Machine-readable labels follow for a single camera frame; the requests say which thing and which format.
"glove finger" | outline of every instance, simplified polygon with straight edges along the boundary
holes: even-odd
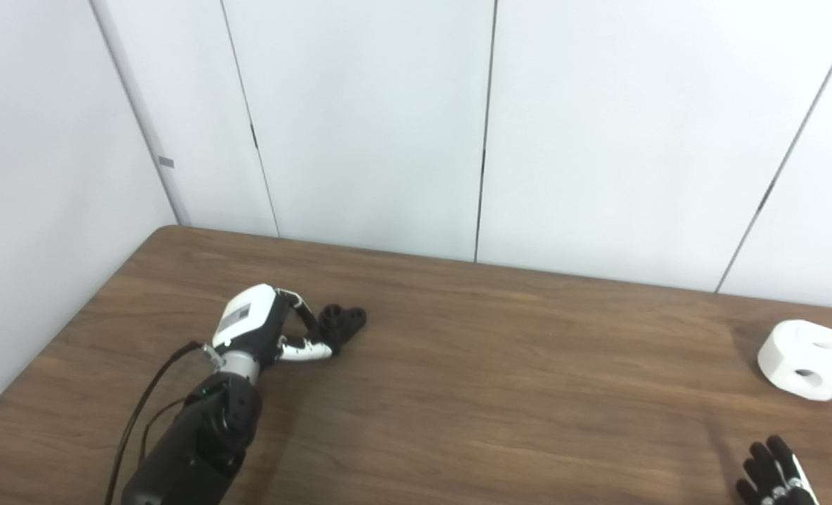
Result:
[[[784,470],[784,479],[789,480],[793,477],[800,478],[800,471],[797,469],[797,464],[793,460],[793,451],[788,447],[784,439],[778,435],[771,435],[765,444],[768,445],[769,450],[772,451],[774,458],[781,464],[781,470]]]
[[[814,498],[810,493],[801,488],[793,488],[787,494],[789,498],[788,505],[816,505]]]
[[[756,492],[756,489],[753,488],[753,485],[750,484],[749,480],[740,479],[734,487],[736,487],[737,494],[740,495],[740,499],[743,499],[746,505],[759,505],[762,501],[759,493]]]
[[[762,470],[759,468],[759,464],[757,464],[756,461],[747,458],[747,460],[744,461],[744,472],[750,476],[750,482],[756,485],[757,492],[759,492],[762,497],[772,495],[772,488],[763,480]]]
[[[772,453],[767,450],[762,442],[755,442],[750,445],[750,454],[753,455],[753,460],[759,466],[762,482],[768,490],[767,494],[771,494],[772,489],[776,487],[784,487],[786,485],[784,477],[781,477],[781,473],[778,471],[777,461],[775,461]],[[766,491],[762,490],[762,488],[760,488],[760,491],[766,494]]]

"white wall panel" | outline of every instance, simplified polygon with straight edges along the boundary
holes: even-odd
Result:
[[[283,237],[471,260],[493,0],[226,0]]]
[[[172,223],[89,4],[0,0],[0,390]]]
[[[832,307],[832,76],[720,291]]]
[[[188,224],[275,236],[220,0],[92,0]]]
[[[714,290],[832,62],[832,2],[500,0],[478,259]]]

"robotic hand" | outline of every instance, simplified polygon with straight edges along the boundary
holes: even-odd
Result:
[[[303,337],[282,335],[291,309],[307,327]],[[255,437],[262,406],[255,384],[261,372],[279,359],[310,361],[336,356],[364,325],[361,308],[345,310],[330,304],[317,319],[300,295],[266,284],[237,295],[224,310],[213,345],[192,342],[173,354],[130,417],[115,469],[119,469],[128,432],[163,371],[192,349],[203,349],[208,354],[216,371],[185,397],[173,424],[127,482],[121,503],[220,503]],[[111,501],[115,482],[116,470],[105,503]]]
[[[753,457],[744,461],[749,480],[737,481],[746,505],[818,505],[800,460],[784,439],[771,435],[765,444],[750,445],[750,454]]]

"robotic arm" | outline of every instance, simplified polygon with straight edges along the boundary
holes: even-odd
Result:
[[[307,334],[282,335],[294,310]],[[231,300],[212,346],[216,370],[186,396],[182,410],[123,489],[123,505],[220,503],[255,437],[262,401],[261,372],[279,359],[312,361],[342,350],[365,324],[361,308],[336,304],[317,319],[297,293],[255,285]]]

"brown wood grain surface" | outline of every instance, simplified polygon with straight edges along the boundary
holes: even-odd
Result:
[[[753,364],[775,323],[832,326],[832,309],[182,227],[153,234],[0,397],[0,505],[100,503],[150,377],[259,282],[369,323],[338,358],[263,373],[224,503],[728,505],[747,445],[779,433],[832,505],[832,402]],[[208,373],[178,363],[142,421]]]

